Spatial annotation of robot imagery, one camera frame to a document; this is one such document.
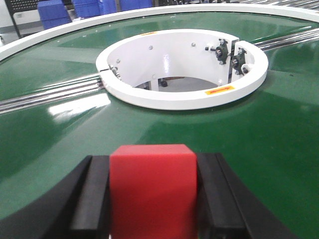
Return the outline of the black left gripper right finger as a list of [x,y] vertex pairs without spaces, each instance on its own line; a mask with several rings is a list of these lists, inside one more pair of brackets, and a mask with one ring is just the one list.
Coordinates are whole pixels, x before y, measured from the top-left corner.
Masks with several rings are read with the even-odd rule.
[[201,239],[295,239],[239,179],[220,153],[197,154]]

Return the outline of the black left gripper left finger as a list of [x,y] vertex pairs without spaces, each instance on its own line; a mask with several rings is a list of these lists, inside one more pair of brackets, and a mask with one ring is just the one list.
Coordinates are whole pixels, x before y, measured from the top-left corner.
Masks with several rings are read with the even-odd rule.
[[0,222],[2,239],[107,239],[109,157],[86,156],[47,193]]

